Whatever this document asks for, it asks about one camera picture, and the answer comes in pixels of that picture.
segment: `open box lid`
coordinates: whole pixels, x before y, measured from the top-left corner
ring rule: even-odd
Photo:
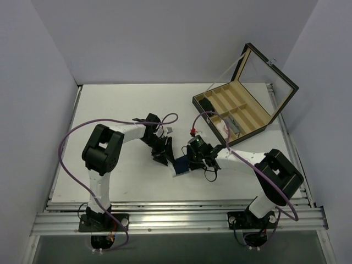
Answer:
[[[277,107],[268,103],[268,89],[274,92]],[[297,92],[295,85],[256,47],[247,43],[237,63],[231,82],[205,91],[193,97],[198,111],[212,111],[219,114],[203,115],[221,143],[235,145],[264,131]]]
[[[277,118],[299,87],[253,44],[246,43],[241,57],[242,59],[238,62],[231,78],[231,83],[241,85],[248,90],[251,96],[269,115],[265,121],[265,125],[269,125]],[[265,108],[261,104],[260,93],[254,91],[255,87],[260,89],[259,85],[254,85],[259,83],[272,87],[277,101],[277,107],[274,110]]]

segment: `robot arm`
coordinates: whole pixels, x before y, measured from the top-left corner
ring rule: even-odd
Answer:
[[[151,113],[145,120],[134,120],[137,122],[160,122],[160,119]],[[105,210],[111,210],[109,199],[110,173],[119,160],[122,144],[134,139],[141,139],[152,148],[152,156],[155,161],[164,165],[167,165],[168,161],[174,162],[172,138],[157,136],[156,132],[157,125],[143,124],[112,127],[99,124],[94,128],[82,152],[82,159],[85,161],[90,178],[90,189],[95,194],[95,197],[90,196],[86,209],[87,218],[102,226],[106,226],[111,221],[104,210],[98,206],[95,199]]]
[[[111,206],[109,199],[110,173],[115,168],[122,144],[143,138],[144,125],[121,125],[107,127],[99,124],[91,134],[82,158],[86,163],[90,179],[90,189],[105,208]],[[88,208],[95,213],[104,213],[95,199],[90,196]]]
[[[269,153],[236,151],[241,157],[265,174],[276,186],[291,199],[300,188],[304,179],[300,172],[279,150]],[[221,145],[212,147],[203,141],[200,135],[193,137],[187,145],[187,161],[191,170],[199,168],[233,169],[251,173],[252,169]],[[285,206],[286,202],[277,190],[256,173],[263,192],[253,200],[245,210],[248,221],[255,222],[268,216],[276,206]]]

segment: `black mounting plate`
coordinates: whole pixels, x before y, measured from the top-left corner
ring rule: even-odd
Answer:
[[[269,216],[275,216],[274,212],[271,211],[269,212],[265,217]],[[230,223],[230,217],[235,217],[236,221],[233,223]],[[229,229],[231,230],[239,230],[239,229],[262,229],[263,228],[263,222],[256,222],[256,223],[250,223],[246,220],[246,215],[245,212],[228,212],[227,213],[227,222],[229,225]],[[266,224],[266,228],[272,229],[275,227],[275,223],[268,223]]]
[[[127,213],[112,213],[112,215],[120,222],[127,223],[125,229],[128,230],[130,216]],[[115,225],[113,221],[109,223],[109,225],[104,228],[103,225],[95,222],[92,219],[87,218],[86,214],[81,215],[81,220],[79,222],[78,232],[82,233],[92,233],[92,232],[110,232],[114,229]],[[120,225],[117,225],[116,232],[122,232],[123,229]]]

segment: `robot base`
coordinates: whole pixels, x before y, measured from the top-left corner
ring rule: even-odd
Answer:
[[[113,213],[113,216],[120,221],[120,223],[125,227],[126,230],[128,230],[128,224],[129,224],[129,214],[127,213]],[[78,227],[78,232],[82,233],[93,233],[93,232],[110,232],[113,231],[115,228],[115,225],[113,221],[111,221],[106,227],[104,227],[102,224],[94,221],[91,218],[88,218],[86,214],[83,214],[81,216],[81,221],[79,223]],[[117,224],[117,227],[115,229],[116,232],[122,232],[122,227]]]
[[[262,229],[263,227],[272,229],[275,227],[275,223],[269,222],[270,216],[275,217],[273,211],[270,211],[262,219],[249,221],[246,212],[228,212],[227,220],[231,230]]]

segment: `screw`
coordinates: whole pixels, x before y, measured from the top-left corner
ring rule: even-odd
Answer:
[[[269,66],[272,66],[272,65],[273,65],[273,61],[277,62],[277,60],[276,60],[275,58],[272,58],[272,59],[270,59],[270,60],[267,62],[267,64],[268,64]]]
[[[128,219],[127,218],[123,218],[122,220],[121,220],[121,224],[124,226],[124,227],[126,227],[127,225],[128,225]]]
[[[276,222],[275,216],[269,216],[269,222],[272,224],[275,223]]]
[[[229,223],[230,223],[230,224],[236,223],[236,218],[235,218],[234,216],[230,216],[230,217],[229,217]]]

